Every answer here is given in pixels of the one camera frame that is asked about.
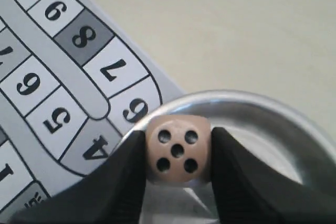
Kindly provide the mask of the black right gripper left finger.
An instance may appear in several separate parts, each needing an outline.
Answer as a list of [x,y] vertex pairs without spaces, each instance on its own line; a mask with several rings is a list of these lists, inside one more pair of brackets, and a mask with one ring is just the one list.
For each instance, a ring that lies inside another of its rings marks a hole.
[[133,131],[80,182],[31,208],[10,223],[139,223],[146,188],[145,133]]

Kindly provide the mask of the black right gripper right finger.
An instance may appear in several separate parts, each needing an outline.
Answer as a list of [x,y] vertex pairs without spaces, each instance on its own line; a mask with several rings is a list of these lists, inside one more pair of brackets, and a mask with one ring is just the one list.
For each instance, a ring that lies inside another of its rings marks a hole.
[[335,223],[335,197],[295,182],[212,129],[211,182],[220,223]]

